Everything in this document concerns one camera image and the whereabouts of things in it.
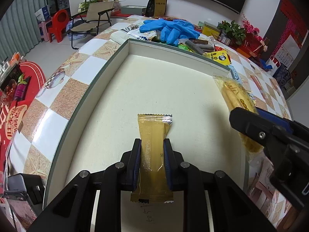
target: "beige folding chair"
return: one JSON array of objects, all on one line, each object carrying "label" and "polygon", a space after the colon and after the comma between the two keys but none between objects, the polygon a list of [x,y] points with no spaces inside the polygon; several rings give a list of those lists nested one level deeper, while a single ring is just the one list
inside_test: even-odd
[{"label": "beige folding chair", "polygon": [[[98,35],[98,28],[105,24],[106,21],[109,22],[110,26],[112,26],[109,16],[111,11],[114,9],[114,2],[115,0],[90,3],[88,10],[72,16],[72,25],[74,25],[74,18],[77,16],[80,16],[81,20],[83,21],[82,24],[68,30],[68,33],[71,34],[71,46],[73,49],[78,50],[78,48],[73,47],[73,35],[84,34],[96,36]],[[84,20],[81,16],[85,12],[87,12],[86,20]]]}]

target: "chair armrest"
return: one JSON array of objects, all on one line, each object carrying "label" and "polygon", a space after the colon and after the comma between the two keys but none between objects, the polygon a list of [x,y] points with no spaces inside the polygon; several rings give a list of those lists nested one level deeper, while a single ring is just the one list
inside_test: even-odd
[{"label": "chair armrest", "polygon": [[82,11],[82,12],[80,12],[80,13],[77,13],[77,14],[71,16],[71,18],[75,18],[75,17],[77,17],[77,16],[81,16],[82,14],[86,13],[87,11],[88,11],[88,10],[85,10],[85,11]]},{"label": "chair armrest", "polygon": [[114,9],[114,8],[106,9],[106,10],[100,11],[100,12],[98,12],[98,15],[101,16],[101,15],[103,15],[103,14],[106,13],[106,12],[112,11],[113,9]]}]

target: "yellow snack package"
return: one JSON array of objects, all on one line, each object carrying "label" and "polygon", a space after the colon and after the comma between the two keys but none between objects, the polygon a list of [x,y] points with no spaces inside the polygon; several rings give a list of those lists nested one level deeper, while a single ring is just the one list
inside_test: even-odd
[{"label": "yellow snack package", "polygon": [[228,58],[228,53],[225,50],[222,51],[214,51],[210,53],[206,53],[208,58],[221,63],[222,65],[230,65],[230,60]]},{"label": "yellow snack package", "polygon": [[[228,106],[229,111],[236,107],[241,107],[258,114],[251,97],[241,84],[230,78],[220,76],[214,76],[213,78],[225,100],[225,103]],[[239,136],[245,149],[249,152],[249,155],[250,153],[259,153],[263,149],[262,145],[246,135],[239,133]]]},{"label": "yellow snack package", "polygon": [[164,203],[173,201],[164,168],[163,140],[170,129],[172,115],[138,114],[142,140],[138,186],[131,201]]}]

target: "tiled floor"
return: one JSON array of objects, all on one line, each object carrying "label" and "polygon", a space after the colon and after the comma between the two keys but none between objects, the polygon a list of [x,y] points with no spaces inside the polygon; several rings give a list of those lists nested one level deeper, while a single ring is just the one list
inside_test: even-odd
[{"label": "tiled floor", "polygon": [[[102,25],[99,32],[104,31],[108,27],[108,23]],[[73,46],[75,48],[80,48],[92,38],[93,36],[87,35],[85,38],[73,40]],[[55,39],[53,39],[51,43],[39,43],[27,53],[25,57],[28,61],[38,64],[43,70],[45,78],[48,79],[55,70],[76,51],[77,50],[71,48],[71,41],[66,35],[60,43],[57,43]]]}]

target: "green curtain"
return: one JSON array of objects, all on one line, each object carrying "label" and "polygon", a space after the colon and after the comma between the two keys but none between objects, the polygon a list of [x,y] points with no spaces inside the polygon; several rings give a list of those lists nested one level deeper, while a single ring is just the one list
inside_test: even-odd
[{"label": "green curtain", "polygon": [[14,52],[25,55],[41,41],[34,13],[46,0],[14,0],[0,21],[0,62]]}]

